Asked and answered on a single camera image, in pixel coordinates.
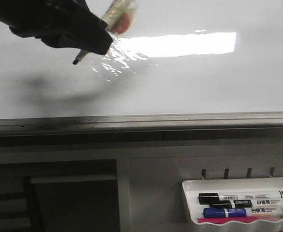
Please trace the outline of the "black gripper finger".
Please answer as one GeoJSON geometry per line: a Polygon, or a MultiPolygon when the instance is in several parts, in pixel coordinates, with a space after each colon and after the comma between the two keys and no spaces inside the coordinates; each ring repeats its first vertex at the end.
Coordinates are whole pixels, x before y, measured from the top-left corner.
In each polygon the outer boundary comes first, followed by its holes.
{"type": "Polygon", "coordinates": [[[77,48],[105,55],[113,39],[106,23],[84,0],[0,0],[0,22],[22,38],[53,48],[77,48]]]}

